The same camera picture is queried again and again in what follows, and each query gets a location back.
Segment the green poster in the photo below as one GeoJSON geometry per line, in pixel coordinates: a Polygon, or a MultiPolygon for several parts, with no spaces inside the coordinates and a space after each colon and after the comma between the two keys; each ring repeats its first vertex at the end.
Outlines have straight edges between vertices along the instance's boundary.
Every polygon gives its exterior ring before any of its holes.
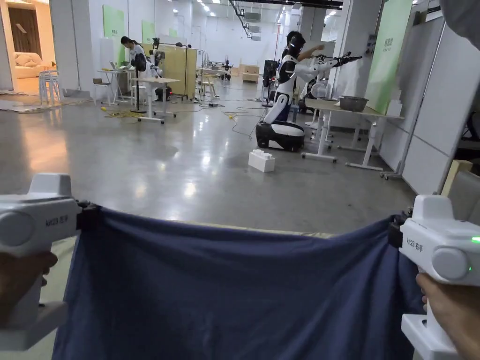
{"type": "Polygon", "coordinates": [[[120,38],[125,35],[123,11],[103,5],[103,35],[114,39],[113,49],[118,54],[114,61],[118,64],[125,61],[125,47],[120,43],[120,38]]]}
{"type": "Polygon", "coordinates": [[[144,44],[153,44],[155,37],[155,24],[142,20],[142,42],[144,44]]]}
{"type": "Polygon", "coordinates": [[[411,0],[385,2],[365,97],[367,106],[386,114],[395,86],[400,51],[412,7],[411,0]]]}

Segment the polished floor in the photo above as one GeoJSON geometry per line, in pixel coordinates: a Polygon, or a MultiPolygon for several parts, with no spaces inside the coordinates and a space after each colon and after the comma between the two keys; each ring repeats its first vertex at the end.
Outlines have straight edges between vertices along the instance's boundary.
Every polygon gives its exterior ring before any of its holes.
{"type": "MultiPolygon", "coordinates": [[[[72,176],[78,199],[133,214],[329,233],[354,230],[411,205],[414,193],[403,182],[344,166],[360,161],[359,153],[334,149],[339,161],[331,164],[272,150],[274,172],[249,167],[256,142],[248,134],[264,108],[248,99],[260,91],[239,79],[226,87],[218,83],[216,90],[224,107],[169,104],[178,116],[165,125],[106,117],[93,103],[37,114],[2,112],[0,192],[25,192],[37,172],[64,172],[72,176]],[[243,114],[229,119],[227,111],[243,114]]],[[[300,124],[309,119],[298,118],[300,124]]],[[[337,133],[335,142],[350,137],[337,133]]],[[[316,145],[307,150],[316,151],[316,145]]]]}

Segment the blue cloth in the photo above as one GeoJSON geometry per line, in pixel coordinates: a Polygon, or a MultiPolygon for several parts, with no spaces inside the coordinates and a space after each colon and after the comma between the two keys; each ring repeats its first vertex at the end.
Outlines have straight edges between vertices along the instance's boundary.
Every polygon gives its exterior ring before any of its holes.
{"type": "Polygon", "coordinates": [[[416,266],[389,219],[333,239],[103,209],[77,241],[54,360],[411,360],[416,266]]]}

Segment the metal bowl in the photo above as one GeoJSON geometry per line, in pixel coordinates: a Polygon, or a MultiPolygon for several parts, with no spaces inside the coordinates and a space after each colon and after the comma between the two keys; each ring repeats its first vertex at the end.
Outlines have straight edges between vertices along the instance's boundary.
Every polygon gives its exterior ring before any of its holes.
{"type": "Polygon", "coordinates": [[[356,96],[341,96],[340,108],[347,111],[362,112],[367,106],[368,99],[356,96]]]}

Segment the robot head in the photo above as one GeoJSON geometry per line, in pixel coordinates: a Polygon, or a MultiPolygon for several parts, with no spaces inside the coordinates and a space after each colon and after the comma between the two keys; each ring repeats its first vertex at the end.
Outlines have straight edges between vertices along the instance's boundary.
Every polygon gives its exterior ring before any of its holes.
{"type": "Polygon", "coordinates": [[[288,45],[288,54],[297,58],[297,56],[300,55],[303,45],[305,45],[303,36],[300,34],[294,35],[288,45]]]}

